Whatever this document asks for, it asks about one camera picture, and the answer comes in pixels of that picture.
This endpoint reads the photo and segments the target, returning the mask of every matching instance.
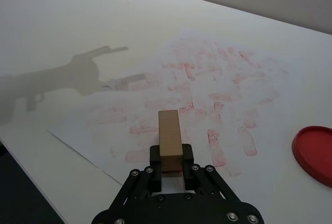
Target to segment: black floor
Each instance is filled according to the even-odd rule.
[[[3,146],[0,147],[0,224],[63,224]]]

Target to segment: paper sheet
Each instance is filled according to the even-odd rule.
[[[49,131],[123,183],[131,169],[149,165],[158,111],[178,109],[195,162],[214,165],[241,200],[264,212],[300,71],[267,52],[186,32]]]

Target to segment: table surface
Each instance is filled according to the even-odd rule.
[[[9,113],[0,126],[1,142],[67,223],[90,223],[108,208],[120,184],[47,132],[89,94],[61,84],[48,69],[105,45],[127,46],[127,51],[94,58],[100,81],[117,78],[188,28],[301,59],[305,76],[297,96],[297,121],[287,135],[294,137],[308,125],[332,126],[330,35],[201,0],[0,0],[0,86],[14,95],[6,94],[7,101],[0,95],[1,112]],[[29,75],[47,79],[29,80]],[[30,89],[47,85],[35,109],[26,110],[29,90],[10,83],[13,78],[32,81],[25,85]],[[263,214],[265,221],[329,223],[332,190],[300,168],[290,143],[284,143],[284,175],[276,183],[275,200],[266,203],[271,211]],[[290,197],[298,205],[289,206]]]

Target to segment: red circular lid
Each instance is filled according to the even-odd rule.
[[[332,129],[306,127],[292,143],[295,159],[317,181],[332,187]]]

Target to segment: metal rivet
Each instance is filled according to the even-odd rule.
[[[138,171],[133,171],[133,172],[131,173],[132,176],[137,176],[138,174],[139,174]]]
[[[157,197],[157,200],[158,200],[158,202],[162,202],[163,200],[165,200],[165,197],[163,195],[159,195]]]
[[[239,218],[234,212],[228,212],[227,217],[230,221],[237,221]]]
[[[213,171],[213,167],[212,166],[208,166],[208,167],[206,167],[206,170],[209,171],[209,172],[211,172],[211,171]]]
[[[125,224],[125,221],[124,219],[119,218],[116,221],[114,221],[114,224]]]
[[[151,173],[152,171],[154,171],[151,167],[148,167],[148,168],[146,168],[146,170],[145,170],[147,173]]]
[[[185,199],[187,199],[187,200],[191,200],[191,194],[185,194]]]
[[[251,214],[251,215],[248,215],[247,218],[248,218],[248,221],[252,224],[258,223],[258,218],[256,215]]]
[[[196,170],[199,169],[198,165],[195,165],[195,164],[194,164],[191,168],[192,168],[194,171],[196,171]]]

